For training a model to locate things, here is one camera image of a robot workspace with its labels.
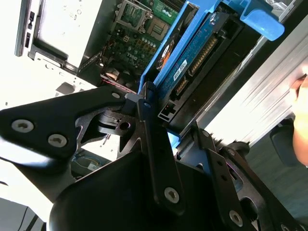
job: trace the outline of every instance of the blue circuit board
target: blue circuit board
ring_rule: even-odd
[[[210,14],[196,35],[193,37],[181,57],[171,69],[159,89],[158,99],[162,100],[182,79],[187,69],[194,62],[201,49],[204,47],[208,39],[213,34],[214,26],[210,22]]]

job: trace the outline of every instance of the sticker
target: sticker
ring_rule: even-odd
[[[95,171],[95,170],[98,170],[99,167],[97,165],[95,165],[93,162],[91,162],[88,166],[88,170],[91,170],[91,171]]]
[[[162,55],[162,58],[164,58],[164,57],[166,56],[166,54],[167,54],[167,52],[168,52],[168,50],[169,50],[169,47],[170,47],[170,45],[168,45],[168,46],[165,48],[164,53],[163,53],[163,55]]]
[[[174,81],[177,80],[177,78],[180,76],[180,74],[182,73],[186,65],[187,65],[187,61],[185,59],[182,65],[180,66],[180,68],[176,71],[175,75],[173,76]]]

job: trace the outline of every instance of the blue plastic bracket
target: blue plastic bracket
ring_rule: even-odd
[[[172,52],[169,60],[167,61],[164,68],[160,71],[156,79],[154,80],[154,84],[159,87],[165,77],[168,75],[190,40],[192,39],[193,35],[203,22],[205,16],[208,13],[213,13],[219,3],[225,3],[234,9],[238,14],[241,14],[240,20],[246,23],[248,26],[252,27],[254,30],[259,32],[261,35],[265,36],[267,39],[273,41],[281,36],[284,32],[284,27],[282,24],[278,22],[278,18],[271,13],[272,7],[268,5],[264,0],[190,0],[186,1],[184,6],[182,7],[177,19],[171,26],[170,30],[168,31],[165,39],[161,43],[160,47],[158,48],[156,54],[154,55],[153,59],[145,69],[143,75],[140,79],[140,86],[139,92],[142,89],[144,84],[145,75],[150,70],[151,66],[154,65],[154,61],[157,59],[158,55],[160,54],[161,50],[163,49],[165,43],[167,42],[168,38],[171,36],[172,31],[175,29],[176,24],[179,22],[181,16],[183,15],[187,6],[191,3],[199,7],[198,12],[196,13],[195,17],[193,18],[192,22],[186,29],[184,35],[178,42],[177,46],[175,47],[174,51]]]

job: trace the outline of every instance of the bolt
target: bolt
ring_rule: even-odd
[[[48,137],[48,143],[56,148],[62,148],[66,145],[67,139],[60,134],[52,134]]]
[[[284,224],[281,224],[281,229],[282,231],[290,231]]]
[[[232,149],[228,149],[228,153],[230,153],[231,155],[235,155],[235,152]]]
[[[178,203],[180,200],[178,192],[171,187],[165,188],[165,197],[167,200],[174,204]]]
[[[218,19],[217,14],[213,13],[212,16],[210,17],[210,24],[215,25],[217,19]]]
[[[234,210],[231,210],[229,212],[229,216],[230,216],[230,219],[233,221],[233,223],[236,224],[238,227],[243,226],[243,220],[237,212],[235,212]]]
[[[146,107],[151,108],[151,105],[149,105],[148,103],[144,103],[144,105],[145,105]]]
[[[209,137],[209,136],[210,136],[206,131],[203,131],[202,133],[203,133],[206,137]]]
[[[115,98],[117,98],[117,99],[120,99],[120,97],[121,97],[118,93],[115,93],[115,92],[112,93],[112,96],[115,97]]]
[[[21,133],[27,133],[34,129],[34,125],[29,120],[18,119],[12,122],[12,128]]]

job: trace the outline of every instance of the electronic component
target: electronic component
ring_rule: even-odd
[[[144,23],[153,17],[152,10],[138,1],[124,0],[118,5],[116,21],[130,29],[145,33]]]
[[[164,23],[162,20],[154,17],[147,33],[157,39],[158,41],[162,41],[169,30],[169,25]]]

